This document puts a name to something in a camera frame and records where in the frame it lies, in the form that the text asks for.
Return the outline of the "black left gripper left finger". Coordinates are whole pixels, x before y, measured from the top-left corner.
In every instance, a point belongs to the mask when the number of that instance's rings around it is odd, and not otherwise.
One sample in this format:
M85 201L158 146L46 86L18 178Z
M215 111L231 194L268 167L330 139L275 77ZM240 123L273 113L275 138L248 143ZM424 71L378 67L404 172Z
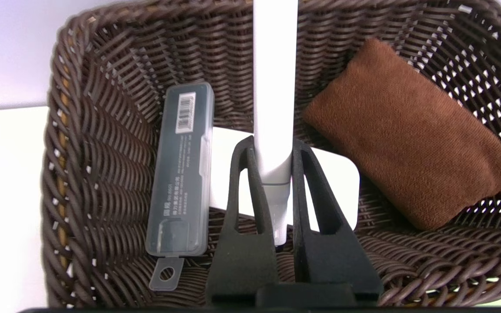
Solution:
M239 232L239 178L248 172L255 234ZM205 289L209 306L254 306L263 287L278 283L276 248L266 192L258 172L254 138L235 145L231 156L224 224Z

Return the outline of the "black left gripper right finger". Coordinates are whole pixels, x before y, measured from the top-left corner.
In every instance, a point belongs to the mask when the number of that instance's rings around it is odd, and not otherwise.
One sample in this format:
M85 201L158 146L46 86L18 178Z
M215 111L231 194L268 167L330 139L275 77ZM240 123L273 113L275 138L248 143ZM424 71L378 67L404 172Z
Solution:
M383 284L344 217L313 150L292 151L298 303L377 303Z

